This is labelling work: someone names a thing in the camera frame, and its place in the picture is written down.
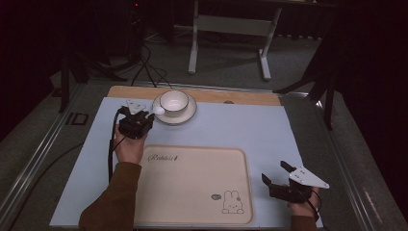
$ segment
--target dark background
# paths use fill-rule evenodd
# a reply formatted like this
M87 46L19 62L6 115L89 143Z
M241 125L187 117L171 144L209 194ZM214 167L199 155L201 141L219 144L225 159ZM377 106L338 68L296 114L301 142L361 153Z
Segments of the dark background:
M173 24L191 25L192 1L151 0L138 16L172 40ZM407 1L352 1L359 11L342 13L335 25L350 38L345 47L336 90L356 120L387 185L405 218L408 200L403 194L407 178L408 139L408 4ZM52 90L49 77L61 67L62 40L96 61L109 55L127 56L126 39L132 6L126 1L3 1L0 6L0 141ZM217 13L219 3L208 2L201 11ZM224 5L223 13L271 17L273 7L246 8ZM333 14L316 10L282 12L277 34L320 38L333 34ZM314 68L327 66L342 37L324 40L314 57Z

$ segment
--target saucer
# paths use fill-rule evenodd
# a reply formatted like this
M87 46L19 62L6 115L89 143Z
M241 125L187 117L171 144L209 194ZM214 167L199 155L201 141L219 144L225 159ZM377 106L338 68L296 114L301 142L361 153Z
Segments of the saucer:
M158 118L161 122L166 123L168 125L178 125L181 123L186 122L187 120L191 119L195 112L197 111L197 103L195 100L186 93L186 95L189 97L189 105L187 106L187 109L177 117L168 117L165 115L156 115L156 118ZM153 101L153 108L154 107L160 107L160 97L159 95L154 101Z

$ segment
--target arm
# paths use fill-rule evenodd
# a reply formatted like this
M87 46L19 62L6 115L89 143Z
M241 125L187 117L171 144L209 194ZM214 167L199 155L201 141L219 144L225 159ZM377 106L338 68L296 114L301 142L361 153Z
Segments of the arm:
M116 128L115 144L124 138ZM133 230L135 196L138 190L146 136L139 140L124 139L115 153L119 163L108 188L81 214L81 230Z
M319 192L319 188L313 188L316 193ZM310 202L313 206L318 207L318 196L312 193ZM315 213L310 205L305 202L302 204L288 203L288 207L292 211L292 223L291 231L316 231Z

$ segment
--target white teacup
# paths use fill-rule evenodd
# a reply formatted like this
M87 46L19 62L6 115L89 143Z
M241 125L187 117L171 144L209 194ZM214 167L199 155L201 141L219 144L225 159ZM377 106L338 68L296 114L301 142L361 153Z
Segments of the white teacup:
M179 90L170 90L160 97L160 106L165 109L165 116L168 117L182 115L188 105L189 97Z

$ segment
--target cartoon bunny print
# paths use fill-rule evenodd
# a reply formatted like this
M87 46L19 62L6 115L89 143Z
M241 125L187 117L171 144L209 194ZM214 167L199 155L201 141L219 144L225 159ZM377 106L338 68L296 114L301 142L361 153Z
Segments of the cartoon bunny print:
M223 214L243 214L240 194L237 191L226 191L224 193Z

